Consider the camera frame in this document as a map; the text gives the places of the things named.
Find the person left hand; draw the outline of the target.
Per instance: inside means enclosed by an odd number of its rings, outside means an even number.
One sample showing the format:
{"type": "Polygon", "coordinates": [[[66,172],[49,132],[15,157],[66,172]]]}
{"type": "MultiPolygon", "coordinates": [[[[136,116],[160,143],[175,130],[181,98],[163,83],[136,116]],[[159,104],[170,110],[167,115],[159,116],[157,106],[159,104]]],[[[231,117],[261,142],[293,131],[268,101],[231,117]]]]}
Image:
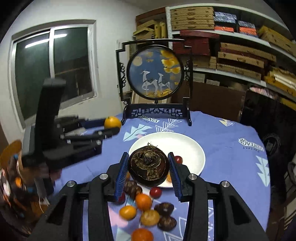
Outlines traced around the person left hand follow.
{"type": "Polygon", "coordinates": [[[48,209],[48,197],[39,197],[36,178],[49,178],[52,184],[62,170],[49,171],[44,164],[24,168],[22,142],[15,140],[1,153],[1,231],[11,232],[17,240],[26,240],[41,215],[48,209]]]}

